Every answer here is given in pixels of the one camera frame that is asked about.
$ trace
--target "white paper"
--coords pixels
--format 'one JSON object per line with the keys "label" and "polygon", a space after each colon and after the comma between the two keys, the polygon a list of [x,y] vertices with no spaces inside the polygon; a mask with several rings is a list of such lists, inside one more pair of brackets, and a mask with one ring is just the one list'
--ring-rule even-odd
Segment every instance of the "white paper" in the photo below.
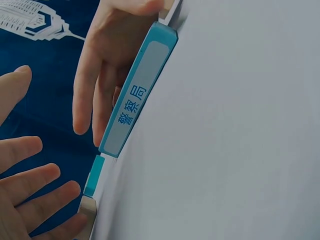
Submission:
{"label": "white paper", "polygon": [[114,218],[100,203],[113,222],[97,236],[319,239],[320,1],[190,9],[115,165],[119,202]]}

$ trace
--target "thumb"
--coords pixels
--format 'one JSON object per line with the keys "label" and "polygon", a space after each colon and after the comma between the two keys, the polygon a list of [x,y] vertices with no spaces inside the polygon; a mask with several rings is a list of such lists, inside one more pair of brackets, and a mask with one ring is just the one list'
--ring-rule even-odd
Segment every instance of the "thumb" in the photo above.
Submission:
{"label": "thumb", "polygon": [[0,76],[0,126],[15,105],[26,95],[32,78],[31,69],[21,66]]}
{"label": "thumb", "polygon": [[151,16],[160,12],[165,0],[110,0],[111,6],[137,16]]}

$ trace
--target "blue poster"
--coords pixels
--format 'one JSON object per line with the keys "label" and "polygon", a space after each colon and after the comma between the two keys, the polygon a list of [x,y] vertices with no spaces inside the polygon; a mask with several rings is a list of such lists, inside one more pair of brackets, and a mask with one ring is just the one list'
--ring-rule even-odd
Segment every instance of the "blue poster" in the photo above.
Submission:
{"label": "blue poster", "polygon": [[[78,60],[99,0],[1,0],[0,75],[29,65],[33,77],[26,97],[0,127],[0,139],[39,136],[43,151],[0,178],[56,163],[61,177],[34,197],[69,180],[82,189],[97,154],[91,130],[77,136],[72,127],[73,83]],[[50,230],[77,212],[80,198],[31,235]]]}

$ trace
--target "hand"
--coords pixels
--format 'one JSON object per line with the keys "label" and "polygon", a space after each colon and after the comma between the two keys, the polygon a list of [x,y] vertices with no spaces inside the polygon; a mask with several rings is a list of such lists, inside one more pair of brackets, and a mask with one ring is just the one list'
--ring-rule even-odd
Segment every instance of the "hand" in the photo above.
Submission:
{"label": "hand", "polygon": [[84,134],[92,115],[99,146],[131,65],[164,0],[101,0],[74,81],[73,129]]}
{"label": "hand", "polygon": [[[30,68],[23,66],[0,77],[0,126],[27,93],[31,76]],[[42,141],[36,136],[1,140],[0,173],[41,150]],[[58,166],[48,164],[0,180],[1,240],[31,240],[29,233],[80,194],[79,185],[70,181],[53,192],[21,204],[59,176]],[[32,239],[72,240],[85,225],[86,217],[77,214],[52,231]]]}

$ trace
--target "white surface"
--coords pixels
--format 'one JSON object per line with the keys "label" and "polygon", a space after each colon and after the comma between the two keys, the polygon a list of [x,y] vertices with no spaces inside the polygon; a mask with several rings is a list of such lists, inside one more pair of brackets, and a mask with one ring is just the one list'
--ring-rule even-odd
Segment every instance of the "white surface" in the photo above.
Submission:
{"label": "white surface", "polygon": [[319,23],[319,0],[191,6],[115,165],[108,240],[320,238]]}

